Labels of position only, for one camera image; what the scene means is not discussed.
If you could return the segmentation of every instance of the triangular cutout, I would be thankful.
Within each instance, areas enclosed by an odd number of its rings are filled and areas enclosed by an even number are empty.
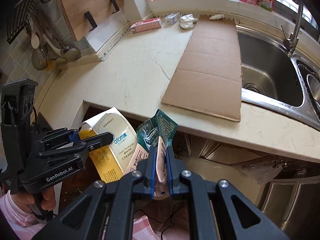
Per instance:
[[[232,195],[231,200],[244,229],[260,223],[260,218],[238,196]]]
[[[62,218],[62,224],[73,229],[79,229],[87,213],[92,196],[85,197],[77,205],[73,206],[70,212]]]

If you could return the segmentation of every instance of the countertop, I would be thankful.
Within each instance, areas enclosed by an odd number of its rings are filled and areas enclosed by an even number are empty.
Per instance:
[[[39,111],[57,129],[78,128],[88,104],[140,120],[160,108],[180,131],[320,163],[320,132],[286,116],[242,102],[238,123],[160,104],[191,33],[178,24],[129,33],[105,61],[61,71]]]

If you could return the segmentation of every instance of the cardboard sheet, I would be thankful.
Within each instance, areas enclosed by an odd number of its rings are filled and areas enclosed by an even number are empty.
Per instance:
[[[239,122],[241,87],[235,23],[201,16],[161,102]]]

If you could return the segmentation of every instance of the dish rack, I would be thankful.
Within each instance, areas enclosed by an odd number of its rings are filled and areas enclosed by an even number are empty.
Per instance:
[[[40,0],[48,3],[51,0]],[[7,42],[11,44],[18,34],[28,25],[28,19],[33,12],[35,0],[20,0],[14,7],[14,12],[7,18]]]

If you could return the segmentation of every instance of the sink rim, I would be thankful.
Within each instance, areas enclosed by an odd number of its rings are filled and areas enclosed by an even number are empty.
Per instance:
[[[297,78],[300,82],[300,87],[303,94],[302,104],[300,106],[291,106],[279,100],[242,88],[241,100],[243,102],[253,104],[255,106],[259,106],[267,110],[271,110],[278,114],[285,115],[289,118],[295,119],[299,122],[302,122],[320,131],[320,120],[308,97],[306,84],[304,83],[301,73],[298,69],[297,60],[310,66],[319,74],[320,74],[320,67],[315,65],[310,59],[306,58],[302,53],[298,52],[297,50],[295,50],[295,53],[293,55],[290,55],[288,51],[285,49],[285,47],[282,45],[281,41],[279,41],[274,37],[269,36],[268,34],[261,33],[256,30],[252,30],[239,25],[236,25],[236,30],[237,32],[242,33],[244,35],[252,36],[254,38],[266,41],[272,44],[273,46],[276,46],[282,52],[284,52],[284,54],[292,62],[293,68],[295,69]]]

